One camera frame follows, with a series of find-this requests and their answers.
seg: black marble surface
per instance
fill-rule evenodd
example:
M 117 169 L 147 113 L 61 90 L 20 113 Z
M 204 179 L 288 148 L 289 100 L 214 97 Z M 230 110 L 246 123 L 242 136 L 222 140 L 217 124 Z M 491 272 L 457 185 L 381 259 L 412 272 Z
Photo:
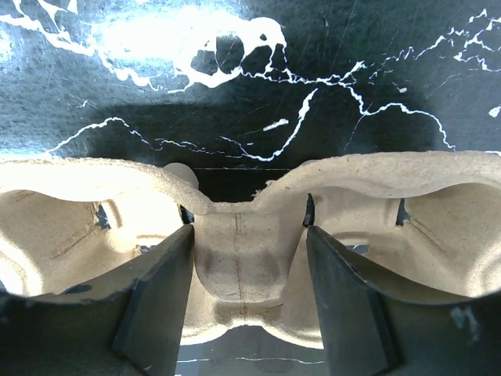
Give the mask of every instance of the black marble surface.
M 241 201 L 310 159 L 496 152 L 500 28 L 499 0 L 2 0 L 0 159 L 179 161 Z

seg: marble countertop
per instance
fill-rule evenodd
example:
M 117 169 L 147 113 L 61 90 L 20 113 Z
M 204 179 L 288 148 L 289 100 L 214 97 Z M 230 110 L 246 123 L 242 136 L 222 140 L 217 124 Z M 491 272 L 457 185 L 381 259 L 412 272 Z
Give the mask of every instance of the marble countertop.
M 0 82 L 0 160 L 177 161 L 248 200 L 311 159 L 499 154 L 501 3 L 5 0 Z

